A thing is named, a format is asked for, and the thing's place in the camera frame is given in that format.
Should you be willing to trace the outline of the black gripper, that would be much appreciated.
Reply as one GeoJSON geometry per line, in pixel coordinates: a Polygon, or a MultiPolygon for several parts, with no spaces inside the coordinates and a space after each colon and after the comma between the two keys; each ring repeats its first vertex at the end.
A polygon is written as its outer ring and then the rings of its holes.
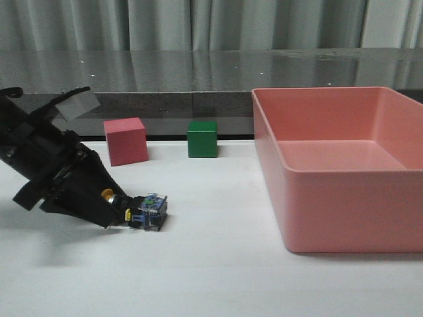
{"type": "Polygon", "coordinates": [[[31,210],[41,199],[41,210],[76,217],[107,228],[119,221],[118,211],[101,193],[110,188],[127,195],[104,167],[99,155],[81,144],[74,131],[62,132],[53,125],[60,114],[56,105],[74,94],[91,90],[81,87],[63,93],[42,107],[26,113],[13,99],[23,89],[1,90],[1,160],[28,179],[13,198],[31,210]],[[79,164],[79,188],[59,189],[79,164]]]}

